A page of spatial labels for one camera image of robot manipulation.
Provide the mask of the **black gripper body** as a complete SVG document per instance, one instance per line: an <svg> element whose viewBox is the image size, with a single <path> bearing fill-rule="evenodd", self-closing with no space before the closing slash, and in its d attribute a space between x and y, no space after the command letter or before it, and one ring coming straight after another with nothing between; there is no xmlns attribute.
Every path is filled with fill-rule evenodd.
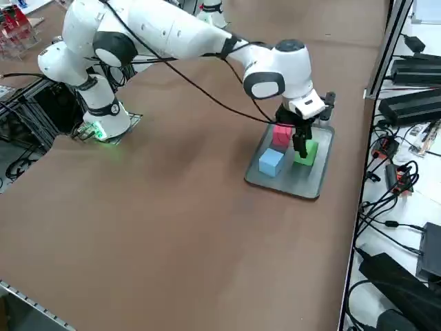
<svg viewBox="0 0 441 331"><path fill-rule="evenodd" d="M278 125L293 128L309 128L314 122L314 118L304 119L297 112L292 112L284 105L280 105L275 113L275 122Z"/></svg>

